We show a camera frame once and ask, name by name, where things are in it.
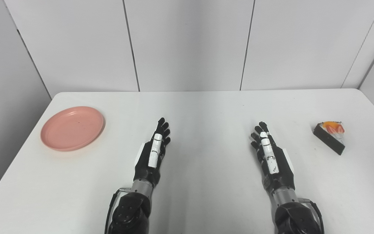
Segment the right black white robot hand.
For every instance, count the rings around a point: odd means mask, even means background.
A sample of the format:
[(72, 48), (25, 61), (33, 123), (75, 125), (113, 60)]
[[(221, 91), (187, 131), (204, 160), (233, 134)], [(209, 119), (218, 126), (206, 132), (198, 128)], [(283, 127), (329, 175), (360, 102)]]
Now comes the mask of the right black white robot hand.
[(262, 172), (264, 189), (273, 193), (279, 188), (295, 189), (294, 174), (282, 148), (278, 147), (267, 124), (260, 122), (251, 133), (252, 147)]

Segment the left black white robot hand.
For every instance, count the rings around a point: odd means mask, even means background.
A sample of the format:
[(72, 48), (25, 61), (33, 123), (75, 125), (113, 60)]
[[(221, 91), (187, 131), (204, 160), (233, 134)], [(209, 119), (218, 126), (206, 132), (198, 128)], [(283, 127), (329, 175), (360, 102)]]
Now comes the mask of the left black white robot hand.
[(160, 167), (166, 153), (166, 147), (171, 142), (169, 123), (160, 118), (150, 141), (143, 145), (138, 162), (135, 165), (135, 180), (149, 182), (152, 187), (159, 183)]

